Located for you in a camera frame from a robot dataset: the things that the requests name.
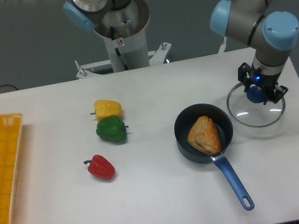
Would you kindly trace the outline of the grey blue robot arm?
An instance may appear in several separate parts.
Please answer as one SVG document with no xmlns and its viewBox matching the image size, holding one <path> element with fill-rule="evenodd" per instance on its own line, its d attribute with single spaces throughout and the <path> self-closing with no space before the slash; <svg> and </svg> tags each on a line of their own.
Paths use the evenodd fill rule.
<svg viewBox="0 0 299 224">
<path fill-rule="evenodd" d="M 271 1 L 221 0 L 210 18 L 215 33 L 255 49 L 252 64 L 238 69 L 238 80 L 255 103 L 277 103 L 287 93 L 278 79 L 299 34 L 299 21 L 293 14 L 264 15 Z M 155 52 L 147 50 L 150 12 L 144 0 L 69 0 L 63 11 L 74 25 L 104 40 L 115 72 L 160 65 L 167 56 L 167 43 Z"/>
</svg>

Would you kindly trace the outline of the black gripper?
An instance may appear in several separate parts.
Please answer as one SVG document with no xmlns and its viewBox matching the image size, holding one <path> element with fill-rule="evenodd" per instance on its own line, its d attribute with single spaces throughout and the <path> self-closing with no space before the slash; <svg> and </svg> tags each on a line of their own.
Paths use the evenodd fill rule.
<svg viewBox="0 0 299 224">
<path fill-rule="evenodd" d="M 249 90 L 250 96 L 260 97 L 261 91 L 264 94 L 264 105 L 267 102 L 277 104 L 284 95 L 289 91 L 285 86 L 277 85 L 277 80 L 281 75 L 281 71 L 275 72 L 275 68 L 272 71 L 266 71 L 261 67 L 250 66 L 247 63 L 242 63 L 238 68 L 238 80 L 244 86 L 244 92 Z"/>
</svg>

